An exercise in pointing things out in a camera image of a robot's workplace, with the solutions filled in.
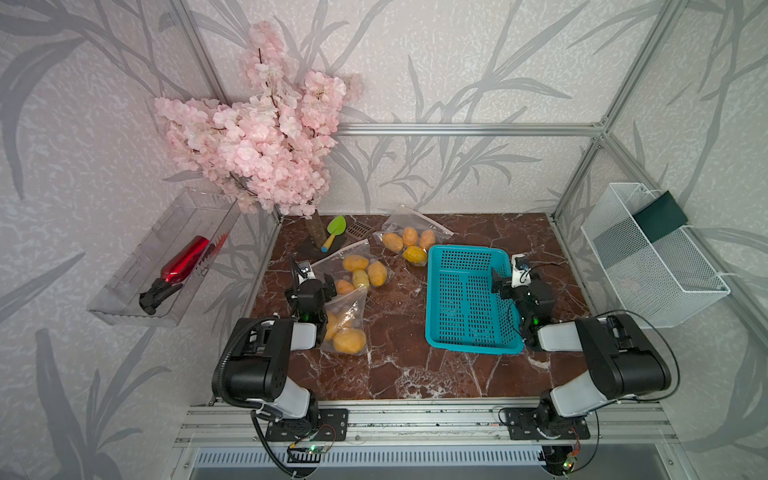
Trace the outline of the yellow orange potato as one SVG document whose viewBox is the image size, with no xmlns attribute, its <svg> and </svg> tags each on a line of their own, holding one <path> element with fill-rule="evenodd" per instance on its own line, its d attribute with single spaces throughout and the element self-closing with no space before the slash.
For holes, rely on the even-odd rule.
<svg viewBox="0 0 768 480">
<path fill-rule="evenodd" d="M 344 279 L 338 280 L 335 286 L 336 286 L 336 292 L 340 296 L 350 294 L 356 290 L 355 285 L 353 285 L 351 282 Z"/>
</svg>

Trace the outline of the clear dotted zipper bag front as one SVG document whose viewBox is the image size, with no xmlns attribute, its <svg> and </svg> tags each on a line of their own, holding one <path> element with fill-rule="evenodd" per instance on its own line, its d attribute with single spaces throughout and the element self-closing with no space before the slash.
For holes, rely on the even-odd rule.
<svg viewBox="0 0 768 480">
<path fill-rule="evenodd" d="M 341 320 L 341 329 L 345 328 L 356 328 L 364 330 L 364 311 L 365 311 L 365 304 L 367 299 L 367 290 L 364 288 L 356 289 L 354 292 L 343 295 L 343 296 L 337 296 L 332 301 L 328 302 L 326 304 L 326 313 L 332 312 L 333 314 L 337 315 L 339 319 Z M 367 352 L 368 349 L 368 338 L 367 338 L 367 345 L 366 348 L 359 354 L 353 355 L 353 356 L 360 356 Z M 332 340 L 325 341 L 320 345 L 320 350 L 327 352 L 327 353 L 334 353 L 334 354 L 344 354 L 336 352 L 333 348 Z"/>
</svg>

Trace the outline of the clear dotted zipper bag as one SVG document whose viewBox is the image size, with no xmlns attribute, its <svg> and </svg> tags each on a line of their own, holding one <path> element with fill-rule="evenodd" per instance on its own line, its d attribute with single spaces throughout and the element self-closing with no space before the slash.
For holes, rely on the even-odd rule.
<svg viewBox="0 0 768 480">
<path fill-rule="evenodd" d="M 354 292 L 343 295 L 343 296 L 337 296 L 332 301 L 328 302 L 326 304 L 326 313 L 332 312 L 333 314 L 337 315 L 339 319 L 341 320 L 341 329 L 345 328 L 356 328 L 364 330 L 364 311 L 365 311 L 365 304 L 367 299 L 367 290 L 364 288 L 356 289 Z M 368 349 L 368 338 L 367 338 L 367 345 L 366 348 L 359 354 L 353 355 L 353 356 L 360 356 L 367 352 Z M 334 354 L 344 354 L 336 352 L 333 348 L 332 340 L 325 341 L 320 345 L 320 350 L 327 352 L 327 353 L 334 353 Z"/>
<path fill-rule="evenodd" d="M 361 240 L 328 257 L 311 264 L 315 275 L 323 280 L 330 275 L 336 292 L 343 296 L 357 289 L 379 288 L 386 285 L 394 272 L 371 252 L 370 242 Z"/>
<path fill-rule="evenodd" d="M 426 266 L 429 251 L 447 243 L 455 233 L 437 221 L 400 205 L 374 233 L 374 238 L 388 251 L 417 267 Z"/>
</svg>

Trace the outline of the green potato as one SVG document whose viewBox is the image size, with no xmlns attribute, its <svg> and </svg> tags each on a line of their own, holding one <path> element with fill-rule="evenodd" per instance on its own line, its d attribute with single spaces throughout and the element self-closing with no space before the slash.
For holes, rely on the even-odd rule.
<svg viewBox="0 0 768 480">
<path fill-rule="evenodd" d="M 369 290 L 371 288 L 368 273 L 363 269 L 357 269 L 352 272 L 352 284 L 356 286 L 356 289 L 365 288 Z"/>
</svg>

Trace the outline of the clear dotted zipper bag back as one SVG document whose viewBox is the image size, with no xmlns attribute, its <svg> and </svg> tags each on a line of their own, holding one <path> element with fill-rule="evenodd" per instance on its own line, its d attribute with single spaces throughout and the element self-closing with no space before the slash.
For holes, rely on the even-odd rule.
<svg viewBox="0 0 768 480">
<path fill-rule="evenodd" d="M 417 267 L 426 266 L 429 251 L 447 243 L 455 233 L 437 221 L 400 205 L 374 233 L 374 238 L 388 251 Z"/>
</svg>

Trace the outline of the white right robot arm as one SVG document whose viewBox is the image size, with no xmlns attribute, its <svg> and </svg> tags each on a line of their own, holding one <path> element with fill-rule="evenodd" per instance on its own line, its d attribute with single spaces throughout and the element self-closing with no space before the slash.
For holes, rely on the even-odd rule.
<svg viewBox="0 0 768 480">
<path fill-rule="evenodd" d="M 511 277 L 494 275 L 491 292 L 514 303 L 520 316 L 514 332 L 526 347 L 581 353 L 586 361 L 584 373 L 542 393 L 536 407 L 499 411 L 499 423 L 511 439 L 588 438 L 590 413 L 620 399 L 638 399 L 671 386 L 669 366 L 630 312 L 614 310 L 554 322 L 552 291 L 541 280 L 516 285 Z"/>
</svg>

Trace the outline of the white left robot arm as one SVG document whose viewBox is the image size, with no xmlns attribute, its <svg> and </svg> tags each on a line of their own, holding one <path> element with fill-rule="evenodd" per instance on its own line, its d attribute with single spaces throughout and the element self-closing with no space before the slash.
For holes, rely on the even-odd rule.
<svg viewBox="0 0 768 480">
<path fill-rule="evenodd" d="M 286 291 L 289 317 L 242 318 L 224 347 L 212 376 L 213 394 L 250 409 L 265 421 L 320 420 L 314 395 L 289 378 L 294 351 L 319 347 L 327 332 L 325 305 L 336 295 L 333 277 L 295 278 Z"/>
</svg>

